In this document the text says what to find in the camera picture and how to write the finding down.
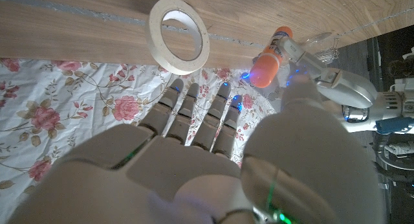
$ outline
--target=orange cap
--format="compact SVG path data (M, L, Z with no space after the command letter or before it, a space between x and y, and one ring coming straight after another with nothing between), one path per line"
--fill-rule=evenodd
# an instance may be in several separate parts
M279 31L286 32L286 33L289 35L289 37L290 37L290 38L291 38L291 37L293 37L292 30L291 30L290 28L288 28L288 27L279 27L279 28L276 30L276 32L279 32Z
M259 88L268 86L279 69L279 63L269 55L262 55L250 70L250 82Z

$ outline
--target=robot finger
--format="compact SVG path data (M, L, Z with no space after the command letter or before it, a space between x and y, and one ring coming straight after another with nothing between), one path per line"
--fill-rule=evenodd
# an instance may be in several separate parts
M169 115L174 109L183 87L184 83L181 79L177 78L174 80L158 103L151 108L151 111L141 121L139 126L148 128L154 131L156 135L160 135L167 125Z
M236 95L232 99L232 103L228 108L226 117L224 118L223 126L220 130L215 144L213 146L212 153L215 153L220 156L225 156L230 158L233 152L233 142L235 134L237 133L237 120L241 112L241 103L243 97L241 95Z
M176 139L180 144L186 142L188 130L191 125L191 116L193 115L193 109L197 102L197 96L199 95L199 85L193 83L188 89L187 95L182 102L182 105L175 117L166 137Z
M224 107L227 104L230 90L230 84L227 82L220 86L212 105L202 120L199 130L194 136L191 146L198 146L204 150L210 151L215 134L220 126L220 119L223 115Z

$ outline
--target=pink rose print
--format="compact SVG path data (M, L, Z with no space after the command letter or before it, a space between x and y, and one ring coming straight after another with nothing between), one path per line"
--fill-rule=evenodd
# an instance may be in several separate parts
M79 116L81 116L81 117L83 117L83 118L88 117L88 114L86 114L86 113L84 113L84 112L79 112L79 113L76 113L76 114L78 114Z
M5 97L5 98L15 98L15 97L17 97L17 95L14 94L14 93L5 93L3 95L3 97Z
M207 85L201 85L200 86L200 94L202 94L201 96L203 97L203 98L206 98L206 94L208 94L208 90L209 90L210 88L207 86Z
M18 59L1 59L1 63L7 67L9 71L18 72L20 69Z
M188 77L190 77L191 76L191 74L187 74L187 75L181 75L181 78L183 78L183 79L187 79Z
M205 80L207 80L207 79L208 79L208 74L207 74L207 72L206 72L205 70L202 70L202 71L201 71L201 75L202 75L202 77L203 77Z
M122 78L125 78L125 73L123 71L119 71L117 75L121 76Z
M245 140L245 138L243 137L245 134L241 133L241 129L238 129L236 134L235 134L235 138L239 139L239 140Z
M119 78L117 78L113 74L111 74L111 75L109 75L109 81L119 81Z
M6 92L7 93L15 93L16 91L18 91L20 89L20 87L18 85L15 85L14 87L7 89Z
M193 130L192 133L190 133L190 135L188 135L187 140L191 140L191 138L193 138L195 136L195 131Z
M164 69L163 66L158 66L158 71L163 72L163 73L168 73L168 70Z
M49 171L52 167L50 161L36 161L28 171L28 176L34 178L35 181L40 181L41 178Z
M64 62L56 60L52 60L51 62L63 71L77 71L80 67L82 67L80 62Z
M229 73L230 73L230 70L229 69L219 69L217 71L218 77L219 78L222 78L224 80L227 79L227 76L228 76Z
M90 111L93 109L93 106L89 106L89 107L84 107L83 110L84 111Z
M138 114L138 104L133 96L123 96L115 100L115 120L132 120Z
M246 109L250 109L253 107L253 100L252 97L249 94L243 95L243 106Z
M59 113L55 112L51 107L37 107L32 118L32 124L35 128L43 128L45 130L53 130L56 123L60 120Z

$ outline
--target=green led light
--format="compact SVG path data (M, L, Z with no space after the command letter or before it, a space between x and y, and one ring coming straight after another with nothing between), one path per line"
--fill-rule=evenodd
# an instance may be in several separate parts
M286 218L284 214L279 215L280 220L284 221L287 224L292 224L292 222L289 220L289 218Z

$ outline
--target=white object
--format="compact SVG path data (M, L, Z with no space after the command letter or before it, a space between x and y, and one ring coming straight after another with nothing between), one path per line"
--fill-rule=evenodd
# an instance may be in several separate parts
M407 59L408 56L414 55L414 47L411 48L411 51L412 51L412 53L402 55L402 58L405 60L405 59Z
M194 39L195 55L192 60L182 60L172 53L162 38L162 22L169 19L180 21L188 28ZM178 75L190 74L200 69L207 61L210 41L206 26L200 16L181 0L160 0L149 13L146 24L146 39L149 51L163 68Z

